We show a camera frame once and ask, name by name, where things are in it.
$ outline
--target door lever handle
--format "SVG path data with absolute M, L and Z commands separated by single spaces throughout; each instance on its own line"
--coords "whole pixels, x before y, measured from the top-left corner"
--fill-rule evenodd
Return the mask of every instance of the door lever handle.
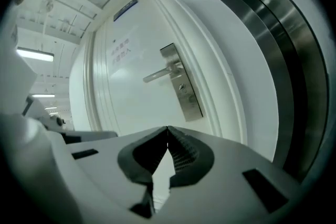
M 143 78 L 142 80 L 143 80 L 143 82 L 148 83 L 148 82 L 151 82 L 155 79 L 158 79 L 160 77 L 168 75 L 170 73 L 179 73 L 179 72 L 180 72 L 179 68 L 176 65 L 171 65 L 171 66 L 168 66 L 164 69 L 159 70 L 158 72 L 150 74 L 149 76 Z

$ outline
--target door handle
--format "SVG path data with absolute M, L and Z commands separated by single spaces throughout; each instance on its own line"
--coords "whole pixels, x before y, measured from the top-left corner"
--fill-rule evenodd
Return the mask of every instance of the door handle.
M 170 44 L 162 48 L 160 53 L 166 61 L 167 67 L 143 78 L 143 82 L 148 83 L 169 75 L 185 120 L 195 121 L 201 119 L 203 115 L 200 104 L 175 45 Z
M 158 72 L 150 74 L 149 76 L 143 78 L 142 80 L 143 80 L 143 82 L 148 83 L 148 82 L 151 82 L 155 79 L 161 78 L 161 77 L 163 77 L 165 75 L 168 75 L 168 74 L 171 74 L 171 73 L 174 73 L 174 74 L 180 73 L 179 68 L 176 65 L 171 65 L 171 66 L 168 66 L 164 69 L 159 70 Z

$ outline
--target lock plate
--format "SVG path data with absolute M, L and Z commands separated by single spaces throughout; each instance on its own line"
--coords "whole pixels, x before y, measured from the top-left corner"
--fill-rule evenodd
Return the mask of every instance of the lock plate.
M 195 121 L 201 119 L 203 115 L 200 105 L 175 45 L 170 44 L 161 49 L 160 52 L 166 61 L 167 68 L 172 68 L 174 70 L 169 73 L 169 76 L 173 83 L 185 120 Z

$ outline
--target curved metal edge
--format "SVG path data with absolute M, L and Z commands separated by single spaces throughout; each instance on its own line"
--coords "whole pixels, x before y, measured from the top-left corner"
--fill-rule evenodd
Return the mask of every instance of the curved metal edge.
M 292 140 L 295 121 L 295 106 L 293 104 L 293 79 L 288 72 L 288 65 L 284 59 L 283 49 L 280 45 L 291 43 L 278 21 L 268 9 L 258 0 L 249 0 L 253 4 L 248 5 L 246 0 L 221 0 L 244 23 L 255 38 L 259 48 L 267 61 L 270 69 L 278 100 L 279 129 L 278 141 L 275 148 L 273 163 L 283 167 Z
M 93 61 L 93 43 L 96 32 L 89 33 L 88 41 L 85 47 L 83 63 L 83 88 L 85 106 L 88 113 L 89 123 L 92 131 L 102 131 L 101 123 L 98 116 L 97 105 L 93 88 L 92 61 Z
M 303 180 L 323 139 L 328 116 L 328 78 L 321 48 L 308 22 L 291 0 L 260 0 L 279 20 L 298 54 L 307 89 L 306 129 L 299 148 L 291 148 L 284 169 Z
M 177 160 L 177 158 L 181 157 L 181 154 L 184 155 L 184 153 L 177 152 L 173 143 L 180 144 L 184 151 L 187 151 L 186 145 L 197 151 L 196 159 L 194 159 L 191 164 L 184 167 L 181 171 L 176 171 L 176 174 L 170 178 L 170 188 L 195 185 L 211 170 L 214 165 L 215 155 L 212 149 L 202 141 L 188 136 L 172 126 L 168 127 L 168 133 L 168 149 L 173 157 L 174 166 L 177 161 L 181 161 Z

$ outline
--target white machine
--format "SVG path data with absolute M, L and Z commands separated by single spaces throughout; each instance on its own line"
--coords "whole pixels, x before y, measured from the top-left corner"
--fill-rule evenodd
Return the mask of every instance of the white machine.
M 103 11 L 71 71 L 76 131 L 29 96 L 35 74 L 0 46 L 0 141 L 43 213 L 269 223 L 287 212 L 335 122 L 336 50 L 318 1 L 111 0 Z

